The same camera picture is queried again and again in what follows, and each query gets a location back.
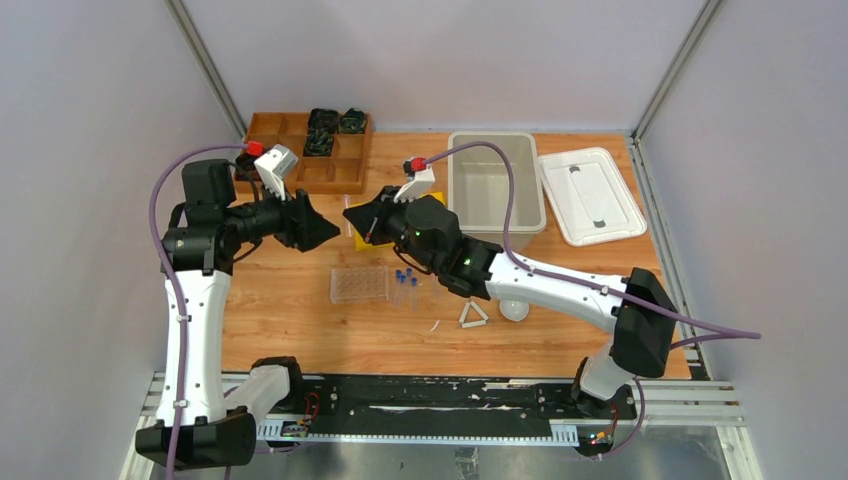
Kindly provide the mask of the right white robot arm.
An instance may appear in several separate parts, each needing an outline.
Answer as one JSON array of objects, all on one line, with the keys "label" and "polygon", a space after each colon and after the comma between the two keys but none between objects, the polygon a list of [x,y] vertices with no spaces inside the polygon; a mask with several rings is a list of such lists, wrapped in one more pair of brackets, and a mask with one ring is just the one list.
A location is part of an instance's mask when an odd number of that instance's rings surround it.
[{"label": "right white robot arm", "polygon": [[569,403],[596,417],[636,377],[661,378],[673,342],[676,308],[650,271],[603,276],[535,262],[461,232],[455,213],[431,195],[393,201],[386,187],[348,207],[344,218],[371,245],[390,245],[410,267],[464,298],[517,301],[584,320],[609,334],[579,364]]}]

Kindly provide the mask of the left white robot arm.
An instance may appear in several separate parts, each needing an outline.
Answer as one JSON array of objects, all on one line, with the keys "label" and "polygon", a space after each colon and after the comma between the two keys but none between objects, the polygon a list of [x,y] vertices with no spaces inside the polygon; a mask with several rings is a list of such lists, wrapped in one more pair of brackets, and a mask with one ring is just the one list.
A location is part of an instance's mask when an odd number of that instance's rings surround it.
[{"label": "left white robot arm", "polygon": [[137,432],[135,447],[169,475],[248,464],[265,417],[274,408],[293,413],[309,403],[291,356],[257,360],[233,390],[224,387],[221,370],[235,264],[269,237],[307,252],[339,234],[305,191],[286,188],[293,166],[277,151],[262,155],[254,164],[260,178],[254,198],[240,205],[229,161],[189,163],[182,171],[184,201],[167,229],[152,234],[166,278],[166,373],[154,424]]}]

